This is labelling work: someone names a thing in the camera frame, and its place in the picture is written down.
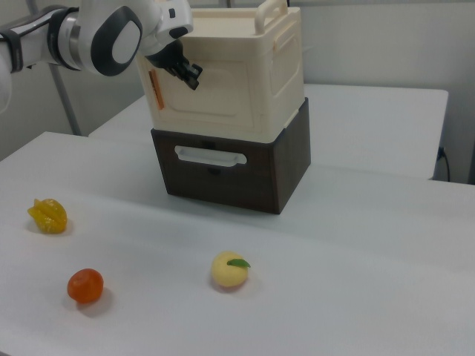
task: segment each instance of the white wall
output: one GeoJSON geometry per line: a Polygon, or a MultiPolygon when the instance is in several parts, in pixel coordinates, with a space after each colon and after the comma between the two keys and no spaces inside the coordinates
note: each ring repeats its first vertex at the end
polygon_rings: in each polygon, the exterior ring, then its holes
{"type": "MultiPolygon", "coordinates": [[[[452,180],[467,182],[475,140],[475,4],[315,6],[302,16],[306,82],[449,92],[442,144],[452,180]]],[[[444,179],[438,166],[436,178],[444,179]]]]}
{"type": "MultiPolygon", "coordinates": [[[[0,25],[28,15],[24,1],[0,1],[0,25]]],[[[13,74],[9,108],[0,114],[0,160],[45,131],[71,133],[47,65],[13,74]]]]}

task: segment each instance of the metal pole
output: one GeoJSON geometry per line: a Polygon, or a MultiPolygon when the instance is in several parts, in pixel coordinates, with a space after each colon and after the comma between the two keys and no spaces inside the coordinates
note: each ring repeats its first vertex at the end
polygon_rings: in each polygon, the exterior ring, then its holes
{"type": "MultiPolygon", "coordinates": [[[[28,10],[32,15],[38,13],[38,5],[36,4],[36,0],[25,1],[27,3],[28,10]]],[[[58,91],[59,98],[61,99],[62,106],[65,109],[66,117],[68,118],[71,130],[73,131],[74,135],[81,136],[81,128],[79,127],[79,123],[77,122],[76,114],[74,113],[73,106],[71,105],[71,101],[69,100],[65,83],[62,81],[62,77],[59,74],[58,67],[52,64],[49,64],[49,66],[51,76],[53,77],[53,81],[56,86],[56,90],[58,91]]]]}

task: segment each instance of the dark brown box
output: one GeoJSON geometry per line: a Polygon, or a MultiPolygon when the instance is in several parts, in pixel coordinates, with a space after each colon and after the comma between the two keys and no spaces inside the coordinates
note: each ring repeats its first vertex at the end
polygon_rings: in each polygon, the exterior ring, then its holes
{"type": "Polygon", "coordinates": [[[310,165],[309,103],[274,142],[263,144],[159,131],[151,135],[167,192],[280,214],[310,165]],[[220,167],[178,158],[175,146],[241,153],[247,163],[220,167]]]}

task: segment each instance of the box lid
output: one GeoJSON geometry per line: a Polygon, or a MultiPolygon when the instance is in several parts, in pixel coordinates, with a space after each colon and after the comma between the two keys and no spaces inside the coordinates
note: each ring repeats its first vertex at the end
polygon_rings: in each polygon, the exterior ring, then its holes
{"type": "Polygon", "coordinates": [[[281,0],[268,0],[255,9],[199,9],[193,10],[193,32],[185,37],[207,39],[255,39],[279,27],[288,15],[298,13],[293,7],[285,10],[281,0]]]}

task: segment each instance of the drawer handle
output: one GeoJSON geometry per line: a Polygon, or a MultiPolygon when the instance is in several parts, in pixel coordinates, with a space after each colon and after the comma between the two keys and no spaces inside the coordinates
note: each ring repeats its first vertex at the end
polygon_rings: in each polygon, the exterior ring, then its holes
{"type": "Polygon", "coordinates": [[[203,163],[205,165],[219,165],[220,167],[234,167],[244,165],[247,158],[235,152],[207,150],[205,148],[175,146],[178,158],[186,162],[203,163]]]}

